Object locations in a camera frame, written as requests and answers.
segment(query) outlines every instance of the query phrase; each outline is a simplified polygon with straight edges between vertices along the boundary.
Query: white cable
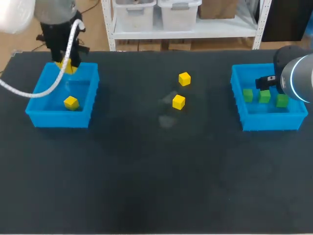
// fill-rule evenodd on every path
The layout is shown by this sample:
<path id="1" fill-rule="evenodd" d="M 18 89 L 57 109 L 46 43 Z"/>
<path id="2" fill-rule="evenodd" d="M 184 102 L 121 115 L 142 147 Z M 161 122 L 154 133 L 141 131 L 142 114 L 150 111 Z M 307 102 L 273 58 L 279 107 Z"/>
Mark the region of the white cable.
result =
<path id="1" fill-rule="evenodd" d="M 7 90 L 15 93 L 15 94 L 18 94 L 18 95 L 24 96 L 24 97 L 28 97 L 28 98 L 40 98 L 40 97 L 46 96 L 46 95 L 50 94 L 51 92 L 53 92 L 53 90 L 60 83 L 60 81 L 63 77 L 63 74 L 65 72 L 65 69 L 67 67 L 67 63 L 68 63 L 68 60 L 70 57 L 70 52 L 72 50 L 72 45 L 73 45 L 73 41 L 74 41 L 75 32 L 76 32 L 77 27 L 79 27 L 80 30 L 85 29 L 85 25 L 81 20 L 77 19 L 74 21 L 73 26 L 72 26 L 71 31 L 70 31 L 70 34 L 69 34 L 69 39 L 68 39 L 68 43 L 67 43 L 67 50 L 65 52 L 65 57 L 63 60 L 62 68 L 61 68 L 59 75 L 57 76 L 55 82 L 52 84 L 52 86 L 49 89 L 45 90 L 44 92 L 37 93 L 37 94 L 31 94 L 31 93 L 25 93 L 25 92 L 19 91 L 19 90 L 15 89 L 14 87 L 11 87 L 10 85 L 6 84 L 1 79 L 0 79 L 0 85 L 3 86 L 4 88 L 6 88 Z"/>

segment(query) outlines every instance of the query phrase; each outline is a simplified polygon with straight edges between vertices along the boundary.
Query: green cube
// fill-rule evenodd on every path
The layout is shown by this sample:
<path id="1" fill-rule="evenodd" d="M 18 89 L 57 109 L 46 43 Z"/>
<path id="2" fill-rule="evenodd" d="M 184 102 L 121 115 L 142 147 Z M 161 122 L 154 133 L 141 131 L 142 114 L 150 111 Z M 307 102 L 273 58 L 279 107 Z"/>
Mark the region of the green cube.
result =
<path id="1" fill-rule="evenodd" d="M 289 98 L 286 94 L 278 94 L 276 99 L 277 108 L 287 108 Z"/>
<path id="2" fill-rule="evenodd" d="M 270 100 L 270 92 L 269 90 L 260 91 L 259 103 L 269 103 Z"/>
<path id="3" fill-rule="evenodd" d="M 253 100 L 253 92 L 252 89 L 244 89 L 243 90 L 245 102 L 251 103 Z"/>

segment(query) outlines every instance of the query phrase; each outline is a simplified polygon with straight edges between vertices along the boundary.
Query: black mat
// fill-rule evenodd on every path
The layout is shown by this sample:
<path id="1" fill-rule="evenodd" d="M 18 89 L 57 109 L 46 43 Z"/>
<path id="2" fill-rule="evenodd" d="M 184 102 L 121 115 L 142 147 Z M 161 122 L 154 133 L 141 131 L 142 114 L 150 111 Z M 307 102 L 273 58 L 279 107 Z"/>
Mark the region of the black mat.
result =
<path id="1" fill-rule="evenodd" d="M 298 132 L 242 132 L 230 87 L 233 64 L 273 54 L 91 53 L 88 130 L 36 129 L 28 100 L 1 88 L 0 233 L 312 233 L 312 116 Z M 49 60 L 17 54 L 2 78 L 32 92 Z M 163 98 L 184 71 L 173 112 Z"/>

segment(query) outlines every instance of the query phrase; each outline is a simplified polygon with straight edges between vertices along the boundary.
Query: blue bin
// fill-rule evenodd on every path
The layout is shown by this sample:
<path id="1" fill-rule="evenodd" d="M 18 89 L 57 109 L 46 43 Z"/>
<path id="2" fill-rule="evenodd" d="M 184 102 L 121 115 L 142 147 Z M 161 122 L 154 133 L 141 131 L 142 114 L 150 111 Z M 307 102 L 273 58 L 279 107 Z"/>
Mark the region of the blue bin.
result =
<path id="1" fill-rule="evenodd" d="M 234 92 L 240 122 L 244 131 L 298 130 L 308 111 L 302 101 L 289 98 L 287 108 L 277 108 L 277 89 L 270 88 L 270 102 L 260 104 L 260 90 L 255 80 L 274 75 L 274 64 L 234 65 L 232 67 L 231 87 Z M 252 89 L 253 101 L 246 103 L 243 89 Z"/>
<path id="2" fill-rule="evenodd" d="M 59 72 L 60 69 L 54 63 L 47 63 L 34 93 L 48 89 Z M 30 99 L 26 113 L 35 127 L 88 128 L 98 83 L 98 65 L 81 63 L 74 75 L 64 74 L 52 93 Z M 77 111 L 69 111 L 64 106 L 64 100 L 70 95 L 78 99 L 80 108 Z"/>

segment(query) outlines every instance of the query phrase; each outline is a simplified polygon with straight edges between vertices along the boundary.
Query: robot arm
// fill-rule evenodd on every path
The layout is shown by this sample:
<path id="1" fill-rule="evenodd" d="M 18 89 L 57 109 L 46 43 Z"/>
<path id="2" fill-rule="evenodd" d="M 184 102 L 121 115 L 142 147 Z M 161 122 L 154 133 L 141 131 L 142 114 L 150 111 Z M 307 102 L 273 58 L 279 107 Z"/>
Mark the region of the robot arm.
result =
<path id="1" fill-rule="evenodd" d="M 256 88 L 276 86 L 280 94 L 313 102 L 313 54 L 298 46 L 286 46 L 274 55 L 275 74 L 255 80 Z"/>
<path id="2" fill-rule="evenodd" d="M 61 68 L 71 27 L 75 20 L 82 21 L 75 0 L 0 0 L 0 31 L 19 33 L 26 29 L 33 16 L 40 22 L 43 34 L 37 40 L 44 42 L 51 51 L 52 60 Z M 79 45 L 80 31 L 74 35 L 70 62 L 66 73 L 74 73 L 81 63 L 78 51 L 89 52 L 89 48 Z"/>
<path id="3" fill-rule="evenodd" d="M 65 72 L 76 71 L 73 68 L 77 67 L 74 66 L 80 64 L 77 35 L 85 30 L 85 26 L 74 0 L 0 0 L 0 31 L 20 32 L 27 28 L 33 15 L 41 23 L 41 39 L 51 50 L 53 61 L 60 67 L 59 75 L 50 88 L 37 94 L 19 91 L 1 79 L 0 85 L 20 96 L 40 98 L 53 92 Z"/>

